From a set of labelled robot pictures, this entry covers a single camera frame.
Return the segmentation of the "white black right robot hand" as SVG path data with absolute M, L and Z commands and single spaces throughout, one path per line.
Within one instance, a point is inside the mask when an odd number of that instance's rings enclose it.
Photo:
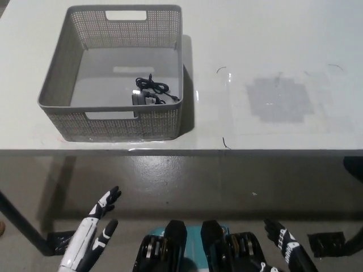
M 289 230 L 274 219 L 264 219 L 267 236 L 280 250 L 287 264 L 297 259 L 298 254 L 304 253 L 303 246 L 294 238 Z

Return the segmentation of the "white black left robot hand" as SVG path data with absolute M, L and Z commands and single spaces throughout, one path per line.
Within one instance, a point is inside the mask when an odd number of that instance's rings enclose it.
M 99 221 L 115 208 L 115 202 L 121 196 L 118 186 L 107 191 L 83 218 L 64 253 L 58 271 L 90 271 L 104 252 L 114 234 L 118 220 L 112 219 L 96 235 Z

